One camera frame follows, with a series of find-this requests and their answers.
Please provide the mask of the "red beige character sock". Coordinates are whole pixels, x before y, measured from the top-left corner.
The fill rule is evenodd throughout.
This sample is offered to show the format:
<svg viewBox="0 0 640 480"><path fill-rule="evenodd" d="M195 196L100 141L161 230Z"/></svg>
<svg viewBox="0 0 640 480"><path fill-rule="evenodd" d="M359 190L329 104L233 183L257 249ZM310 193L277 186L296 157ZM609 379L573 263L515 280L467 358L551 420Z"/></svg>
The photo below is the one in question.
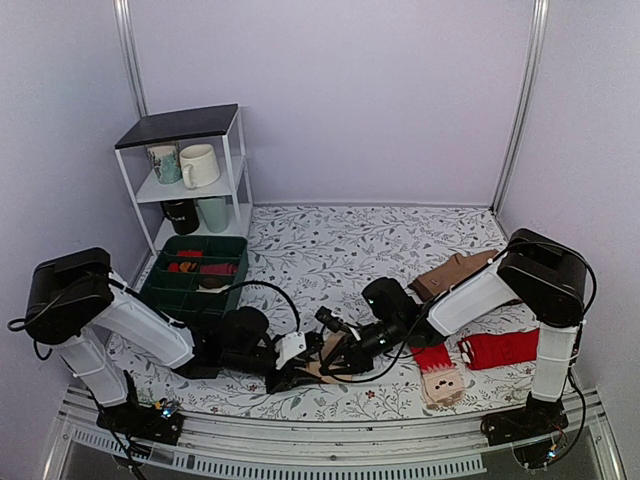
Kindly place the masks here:
<svg viewBox="0 0 640 480"><path fill-rule="evenodd" d="M463 399L462 377L444 344L412 347L411 353L420 370L423 398L428 409L449 408Z"/></svg>

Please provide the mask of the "red folded sock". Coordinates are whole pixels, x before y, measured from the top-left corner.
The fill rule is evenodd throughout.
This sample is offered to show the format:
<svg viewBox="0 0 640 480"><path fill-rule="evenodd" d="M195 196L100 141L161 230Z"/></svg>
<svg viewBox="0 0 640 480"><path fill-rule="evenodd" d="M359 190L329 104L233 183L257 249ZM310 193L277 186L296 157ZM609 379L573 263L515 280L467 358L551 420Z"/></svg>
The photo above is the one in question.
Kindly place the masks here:
<svg viewBox="0 0 640 480"><path fill-rule="evenodd" d="M539 330L506 334L474 334L457 342L471 370L488 370L536 360Z"/></svg>

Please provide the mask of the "pale green cup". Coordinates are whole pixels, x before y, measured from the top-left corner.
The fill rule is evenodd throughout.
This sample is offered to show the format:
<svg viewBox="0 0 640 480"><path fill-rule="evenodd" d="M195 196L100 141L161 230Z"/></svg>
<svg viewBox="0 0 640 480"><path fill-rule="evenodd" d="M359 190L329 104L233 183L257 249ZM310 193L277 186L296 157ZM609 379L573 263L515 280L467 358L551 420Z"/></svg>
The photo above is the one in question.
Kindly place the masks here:
<svg viewBox="0 0 640 480"><path fill-rule="evenodd" d="M198 199L197 206L209 232L221 233L228 227L227 201L225 197Z"/></svg>

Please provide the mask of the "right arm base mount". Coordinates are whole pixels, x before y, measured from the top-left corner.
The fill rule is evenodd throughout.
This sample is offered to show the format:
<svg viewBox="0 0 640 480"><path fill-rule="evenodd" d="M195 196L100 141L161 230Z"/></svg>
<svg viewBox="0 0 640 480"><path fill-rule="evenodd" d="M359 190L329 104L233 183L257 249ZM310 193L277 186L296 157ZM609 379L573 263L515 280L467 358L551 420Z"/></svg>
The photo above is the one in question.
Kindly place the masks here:
<svg viewBox="0 0 640 480"><path fill-rule="evenodd" d="M566 445L564 429L569 425L561 400L546 402L527 397L524 407L483 417L481 432L490 446L546 435L544 441L513 450L518 463L528 470L547 467Z"/></svg>

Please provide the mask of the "red socks in bin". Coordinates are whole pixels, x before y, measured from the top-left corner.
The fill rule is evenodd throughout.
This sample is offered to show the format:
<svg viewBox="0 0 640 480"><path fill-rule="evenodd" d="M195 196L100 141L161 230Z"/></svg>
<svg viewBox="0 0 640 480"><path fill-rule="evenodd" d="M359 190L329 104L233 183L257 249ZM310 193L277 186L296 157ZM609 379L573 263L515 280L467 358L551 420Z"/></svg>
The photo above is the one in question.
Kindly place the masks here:
<svg viewBox="0 0 640 480"><path fill-rule="evenodd" d="M233 263L220 262L212 258L205 258L202 251L181 250L177 252L177 259L169 263L167 271L171 273L201 273L206 275L231 276L238 272L238 266Z"/></svg>

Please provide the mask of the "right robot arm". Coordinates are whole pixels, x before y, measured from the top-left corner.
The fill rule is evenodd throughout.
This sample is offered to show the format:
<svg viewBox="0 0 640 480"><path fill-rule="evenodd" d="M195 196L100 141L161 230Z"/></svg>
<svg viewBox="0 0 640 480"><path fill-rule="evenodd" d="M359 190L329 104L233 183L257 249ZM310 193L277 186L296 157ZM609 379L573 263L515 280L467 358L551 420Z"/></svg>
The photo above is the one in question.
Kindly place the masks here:
<svg viewBox="0 0 640 480"><path fill-rule="evenodd" d="M417 304L398 281L381 277L362 292L375 322L350 329L320 357L320 372L356 382L376 356L394 347L432 347L470 322L512 300L523 302L540 322L540 342L531 387L532 402L517 415L517 427L537 436L556 417L579 331L597 292L595 273L578 252L522 228L477 272L434 298Z"/></svg>

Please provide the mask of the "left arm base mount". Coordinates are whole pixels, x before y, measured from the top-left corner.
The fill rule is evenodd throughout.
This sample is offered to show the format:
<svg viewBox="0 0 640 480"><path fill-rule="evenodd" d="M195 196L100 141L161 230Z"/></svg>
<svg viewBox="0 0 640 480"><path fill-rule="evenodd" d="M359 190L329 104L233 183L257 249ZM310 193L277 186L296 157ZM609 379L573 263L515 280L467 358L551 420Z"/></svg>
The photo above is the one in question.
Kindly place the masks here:
<svg viewBox="0 0 640 480"><path fill-rule="evenodd" d="M100 407L97 425L127 438L176 446L185 420L178 404L162 398L153 406L141 405L132 377L127 371L124 376L127 386L125 402Z"/></svg>

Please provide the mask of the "cream ceramic mug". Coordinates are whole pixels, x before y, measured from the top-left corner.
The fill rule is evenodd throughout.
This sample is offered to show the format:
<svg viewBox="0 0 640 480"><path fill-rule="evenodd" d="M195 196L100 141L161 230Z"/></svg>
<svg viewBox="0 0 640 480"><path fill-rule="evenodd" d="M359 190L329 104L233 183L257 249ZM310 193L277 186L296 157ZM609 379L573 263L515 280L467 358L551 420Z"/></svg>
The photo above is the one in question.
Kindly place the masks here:
<svg viewBox="0 0 640 480"><path fill-rule="evenodd" d="M205 187L216 182L220 169L211 144L195 144L180 151L182 178L189 190Z"/></svg>

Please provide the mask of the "floral patterned table mat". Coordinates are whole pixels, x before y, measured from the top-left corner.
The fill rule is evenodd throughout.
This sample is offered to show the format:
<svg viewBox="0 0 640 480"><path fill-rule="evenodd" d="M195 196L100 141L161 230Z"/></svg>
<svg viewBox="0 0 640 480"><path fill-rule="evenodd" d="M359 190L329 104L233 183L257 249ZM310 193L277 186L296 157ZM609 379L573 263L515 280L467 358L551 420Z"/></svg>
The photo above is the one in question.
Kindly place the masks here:
<svg viewBox="0 0 640 480"><path fill-rule="evenodd" d="M239 302L263 311L273 334L317 331L321 306L353 324L372 314L362 290L390 277L402 285L451 255L501 249L505 238L484 209L424 207L259 207L248 241L250 285ZM409 357L379 357L362 383L310 385L268 394L253 375L224 370L212 380L181 378L142 349L112 336L107 350L144 402L177 400L188 411L292 421L382 421L455 415L522 405L535 366L471 371L455 339L446 343L465 386L456 405L428 409L420 370Z"/></svg>

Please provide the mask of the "aluminium front rail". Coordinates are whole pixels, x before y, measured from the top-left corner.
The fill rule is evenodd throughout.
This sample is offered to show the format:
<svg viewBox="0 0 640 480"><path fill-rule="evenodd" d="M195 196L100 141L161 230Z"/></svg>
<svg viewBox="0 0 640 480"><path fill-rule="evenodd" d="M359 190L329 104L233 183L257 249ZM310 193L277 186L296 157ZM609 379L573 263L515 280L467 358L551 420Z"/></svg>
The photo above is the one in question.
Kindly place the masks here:
<svg viewBox="0 0 640 480"><path fill-rule="evenodd" d="M182 407L174 446L145 443L148 479L629 479L599 393L567 392L568 448L534 469L547 438L491 444L482 418L520 407L523 379L471 379L462 400L428 407L417 380L304 387L269 395L247 377L145 383L140 397Z"/></svg>

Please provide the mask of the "white metal shelf unit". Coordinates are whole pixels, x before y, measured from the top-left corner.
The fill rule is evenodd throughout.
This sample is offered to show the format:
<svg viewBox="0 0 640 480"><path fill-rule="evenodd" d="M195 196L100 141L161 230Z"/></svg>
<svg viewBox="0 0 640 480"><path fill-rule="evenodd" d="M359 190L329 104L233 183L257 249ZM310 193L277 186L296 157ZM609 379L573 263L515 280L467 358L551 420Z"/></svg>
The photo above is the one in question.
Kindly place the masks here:
<svg viewBox="0 0 640 480"><path fill-rule="evenodd" d="M181 179L162 184L158 175L166 170L157 160L173 146ZM151 172L138 188L131 184L122 152L145 147L152 154ZM253 198L246 156L241 109L237 104L171 111L141 118L115 144L116 159L127 192L152 255L175 234L165 219L156 235L141 213L143 204L178 200L222 198L228 224L222 236L247 237L251 225Z"/></svg>

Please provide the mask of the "black mug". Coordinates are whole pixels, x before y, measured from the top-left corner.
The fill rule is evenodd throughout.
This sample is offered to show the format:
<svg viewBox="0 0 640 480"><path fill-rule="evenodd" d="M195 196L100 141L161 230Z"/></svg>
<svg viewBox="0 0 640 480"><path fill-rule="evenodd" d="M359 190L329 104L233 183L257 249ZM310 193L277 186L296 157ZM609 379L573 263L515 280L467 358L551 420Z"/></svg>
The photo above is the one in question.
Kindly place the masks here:
<svg viewBox="0 0 640 480"><path fill-rule="evenodd" d="M165 218L178 235L189 235L200 227L196 204L191 199L170 200L161 203Z"/></svg>

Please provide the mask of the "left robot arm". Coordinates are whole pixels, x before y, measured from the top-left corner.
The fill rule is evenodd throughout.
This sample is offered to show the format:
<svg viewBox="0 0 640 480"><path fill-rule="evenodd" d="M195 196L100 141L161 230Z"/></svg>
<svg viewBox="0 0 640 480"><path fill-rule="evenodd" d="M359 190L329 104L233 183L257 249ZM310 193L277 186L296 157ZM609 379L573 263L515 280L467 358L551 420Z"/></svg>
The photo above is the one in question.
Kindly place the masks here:
<svg viewBox="0 0 640 480"><path fill-rule="evenodd" d="M25 316L7 327L57 351L126 433L141 433L149 415L132 399L135 387L110 360L96 327L145 349L184 378L243 371L263 377L270 394L321 382L310 364L323 347L322 337L294 330L272 338L267 317L248 306L221 318L200 310L192 321L177 320L128 287L110 260L106 250L95 247L39 264Z"/></svg>

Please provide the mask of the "teal patterned mug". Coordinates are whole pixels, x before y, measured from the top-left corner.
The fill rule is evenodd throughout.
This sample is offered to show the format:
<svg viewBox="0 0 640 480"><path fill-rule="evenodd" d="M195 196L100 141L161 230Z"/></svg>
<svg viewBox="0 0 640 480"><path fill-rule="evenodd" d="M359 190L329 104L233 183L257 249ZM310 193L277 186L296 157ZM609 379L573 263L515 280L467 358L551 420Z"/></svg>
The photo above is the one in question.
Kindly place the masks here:
<svg viewBox="0 0 640 480"><path fill-rule="evenodd" d="M146 147L146 152L160 184L170 185L182 179L177 142L150 145Z"/></svg>

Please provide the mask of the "tan brown plain sock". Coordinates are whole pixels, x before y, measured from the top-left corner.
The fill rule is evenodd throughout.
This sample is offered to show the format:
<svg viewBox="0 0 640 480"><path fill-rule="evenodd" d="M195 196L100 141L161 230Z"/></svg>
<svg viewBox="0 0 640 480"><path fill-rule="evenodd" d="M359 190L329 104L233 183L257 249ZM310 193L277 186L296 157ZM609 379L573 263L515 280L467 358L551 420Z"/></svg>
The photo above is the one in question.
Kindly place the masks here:
<svg viewBox="0 0 640 480"><path fill-rule="evenodd" d="M456 253L442 265L416 277L408 288L426 302L478 272L497 254L497 250L487 250L469 256Z"/></svg>

